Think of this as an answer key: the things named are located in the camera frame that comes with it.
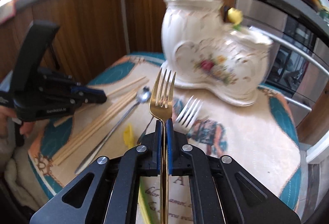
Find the gold fork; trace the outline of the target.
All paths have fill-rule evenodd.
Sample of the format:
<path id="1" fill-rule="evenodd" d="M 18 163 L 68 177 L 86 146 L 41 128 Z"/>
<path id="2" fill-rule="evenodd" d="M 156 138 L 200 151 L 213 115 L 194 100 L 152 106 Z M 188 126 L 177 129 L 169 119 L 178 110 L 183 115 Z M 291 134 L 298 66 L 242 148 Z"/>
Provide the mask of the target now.
<path id="1" fill-rule="evenodd" d="M 160 148 L 160 222 L 168 223 L 169 164 L 166 122 L 172 118 L 173 89 L 176 74 L 171 70 L 159 72 L 153 86 L 149 111 L 162 124 Z"/>

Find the yellow green plastic utensil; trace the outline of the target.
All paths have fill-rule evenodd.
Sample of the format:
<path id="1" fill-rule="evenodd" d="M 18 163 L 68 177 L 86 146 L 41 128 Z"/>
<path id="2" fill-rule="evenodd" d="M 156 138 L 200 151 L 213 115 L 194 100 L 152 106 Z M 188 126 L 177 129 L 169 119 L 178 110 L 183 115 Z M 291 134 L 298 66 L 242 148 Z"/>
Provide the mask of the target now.
<path id="1" fill-rule="evenodd" d="M 125 130 L 123 132 L 123 141 L 125 146 L 128 149 L 131 149 L 132 147 L 135 146 L 135 142 L 134 142 L 134 133 L 133 133 L 133 128 L 131 124 L 128 124 L 125 127 Z"/>

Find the silver fork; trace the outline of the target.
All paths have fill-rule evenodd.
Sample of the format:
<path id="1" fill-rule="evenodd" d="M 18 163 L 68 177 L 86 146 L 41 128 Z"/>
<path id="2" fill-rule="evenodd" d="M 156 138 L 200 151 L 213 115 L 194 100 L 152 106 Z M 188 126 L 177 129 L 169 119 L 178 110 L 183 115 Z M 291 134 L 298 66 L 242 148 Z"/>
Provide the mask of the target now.
<path id="1" fill-rule="evenodd" d="M 202 101 L 191 96 L 181 112 L 178 114 L 174 125 L 189 131 L 201 110 Z"/>

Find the silver flower-head spoon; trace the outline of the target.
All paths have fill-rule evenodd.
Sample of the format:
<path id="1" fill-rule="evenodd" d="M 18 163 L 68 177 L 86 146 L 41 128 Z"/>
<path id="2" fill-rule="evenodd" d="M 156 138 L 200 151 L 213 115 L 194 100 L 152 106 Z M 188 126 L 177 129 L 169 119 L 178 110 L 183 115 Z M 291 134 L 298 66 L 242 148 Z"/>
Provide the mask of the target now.
<path id="1" fill-rule="evenodd" d="M 95 146 L 95 148 L 81 161 L 75 174 L 81 173 L 97 156 L 102 147 L 106 144 L 112 134 L 118 129 L 118 127 L 126 120 L 126 118 L 133 112 L 133 110 L 139 105 L 144 104 L 149 101 L 151 97 L 151 91 L 148 86 L 144 86 L 143 89 L 139 90 L 136 95 L 136 102 L 132 105 L 127 112 L 119 119 L 114 127 L 109 131 L 109 133 Z"/>

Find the white floral ceramic utensil holder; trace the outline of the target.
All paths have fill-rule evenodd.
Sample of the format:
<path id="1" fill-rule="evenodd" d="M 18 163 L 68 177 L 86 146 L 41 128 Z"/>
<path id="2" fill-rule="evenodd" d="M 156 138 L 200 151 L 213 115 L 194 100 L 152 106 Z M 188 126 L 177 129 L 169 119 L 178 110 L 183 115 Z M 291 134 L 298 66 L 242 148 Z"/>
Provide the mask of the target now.
<path id="1" fill-rule="evenodd" d="M 206 89 L 237 107 L 255 103 L 269 65 L 272 40 L 240 24 L 224 23 L 223 0 L 163 0 L 163 71 L 175 86 Z"/>

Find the quilted horse print mat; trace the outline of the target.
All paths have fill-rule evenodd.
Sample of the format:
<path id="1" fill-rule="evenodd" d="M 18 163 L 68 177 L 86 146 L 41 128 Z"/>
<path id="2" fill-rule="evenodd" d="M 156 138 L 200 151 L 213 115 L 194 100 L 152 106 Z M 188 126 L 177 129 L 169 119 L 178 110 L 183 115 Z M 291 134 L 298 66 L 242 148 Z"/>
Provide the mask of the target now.
<path id="1" fill-rule="evenodd" d="M 142 85 L 152 86 L 164 60 L 160 53 L 124 56 L 93 79 L 90 85 L 107 93 L 146 76 L 149 82 Z M 301 157 L 292 114 L 283 95 L 261 86 L 253 105 L 235 107 L 207 90 L 175 89 L 174 116 L 180 113 L 191 96 L 200 99 L 202 107 L 187 133 L 189 143 L 213 157 L 231 156 L 288 207 L 295 209 L 301 185 Z M 121 97 L 77 113 L 60 125 L 51 120 L 38 132 L 28 150 L 28 157 L 49 198 L 74 178 L 80 162 L 115 126 L 127 108 L 113 116 L 63 163 L 57 164 L 55 159 L 75 143 L 76 136 L 83 129 Z M 153 132 L 156 121 L 151 117 L 148 105 L 139 105 L 107 141 L 100 151 L 102 156 L 115 158 L 128 150 L 123 141 L 123 132 L 128 124 L 132 125 L 134 138 L 138 139 L 144 131 Z"/>

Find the yellow tulip plastic utensil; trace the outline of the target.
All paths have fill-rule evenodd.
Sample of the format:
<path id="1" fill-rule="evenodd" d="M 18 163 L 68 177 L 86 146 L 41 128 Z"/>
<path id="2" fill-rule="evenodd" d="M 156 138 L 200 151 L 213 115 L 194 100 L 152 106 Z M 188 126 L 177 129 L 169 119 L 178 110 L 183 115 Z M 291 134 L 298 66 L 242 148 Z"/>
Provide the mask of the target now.
<path id="1" fill-rule="evenodd" d="M 232 7 L 227 11 L 227 19 L 233 24 L 233 28 L 239 31 L 241 28 L 241 23 L 243 22 L 243 13 L 242 11 Z"/>

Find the stainless steel oven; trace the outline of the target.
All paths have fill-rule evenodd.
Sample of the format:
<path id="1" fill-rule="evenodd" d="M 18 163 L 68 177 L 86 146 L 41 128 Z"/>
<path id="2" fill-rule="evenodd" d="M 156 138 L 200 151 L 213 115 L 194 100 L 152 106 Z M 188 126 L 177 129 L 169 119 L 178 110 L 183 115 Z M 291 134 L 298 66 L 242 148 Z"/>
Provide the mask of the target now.
<path id="1" fill-rule="evenodd" d="M 257 0 L 236 0 L 236 7 L 243 12 L 244 25 L 287 41 L 328 68 L 328 47 L 293 17 Z M 295 124 L 299 125 L 312 111 L 328 78 L 299 53 L 275 41 L 270 50 L 270 63 L 264 82 L 282 92 Z"/>

